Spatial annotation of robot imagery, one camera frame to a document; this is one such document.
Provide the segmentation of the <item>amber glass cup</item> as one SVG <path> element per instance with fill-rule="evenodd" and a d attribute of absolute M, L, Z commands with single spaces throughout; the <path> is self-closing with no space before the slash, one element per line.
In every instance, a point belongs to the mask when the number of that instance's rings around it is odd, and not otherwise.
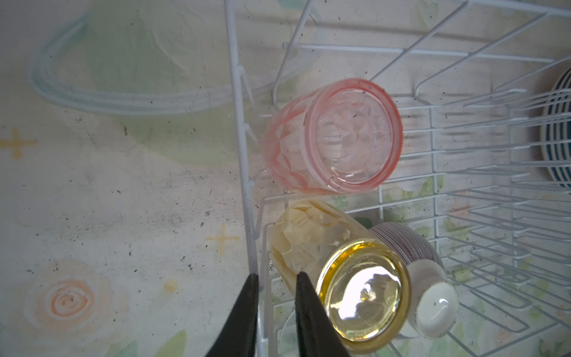
<path fill-rule="evenodd" d="M 356 219 L 308 199 L 291 205 L 270 234 L 274 266 L 293 292 L 305 272 L 348 351 L 373 353 L 402 329 L 412 286 L 394 250 Z"/>

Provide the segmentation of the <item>plate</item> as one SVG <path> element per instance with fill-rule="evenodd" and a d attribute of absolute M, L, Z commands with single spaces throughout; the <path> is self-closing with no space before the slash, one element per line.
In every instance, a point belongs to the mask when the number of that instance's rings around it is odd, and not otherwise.
<path fill-rule="evenodd" d="M 540 126 L 543 159 L 548 162 L 570 161 L 570 68 L 556 80 L 545 101 L 543 115 L 561 115 Z"/>

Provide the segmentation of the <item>pink glass cup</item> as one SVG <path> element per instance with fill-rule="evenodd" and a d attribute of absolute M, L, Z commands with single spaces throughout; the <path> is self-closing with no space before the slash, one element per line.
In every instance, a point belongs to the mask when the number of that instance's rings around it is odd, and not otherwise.
<path fill-rule="evenodd" d="M 353 194 L 371 191 L 391 176 L 403 142 L 391 96 L 369 80 L 350 78 L 275 113 L 260 150 L 269 175 L 287 190 Z"/>

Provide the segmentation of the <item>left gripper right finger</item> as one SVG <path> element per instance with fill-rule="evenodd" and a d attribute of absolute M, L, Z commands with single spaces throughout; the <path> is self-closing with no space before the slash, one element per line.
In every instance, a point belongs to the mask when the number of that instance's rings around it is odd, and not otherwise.
<path fill-rule="evenodd" d="M 349 357 L 306 272 L 297 275 L 295 309 L 300 356 Z"/>

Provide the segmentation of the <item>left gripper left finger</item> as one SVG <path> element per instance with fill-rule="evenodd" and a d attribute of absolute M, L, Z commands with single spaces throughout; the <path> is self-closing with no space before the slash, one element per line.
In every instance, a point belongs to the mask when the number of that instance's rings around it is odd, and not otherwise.
<path fill-rule="evenodd" d="M 223 329 L 207 353 L 208 357 L 255 356 L 259 288 L 258 275 L 248 275 Z"/>

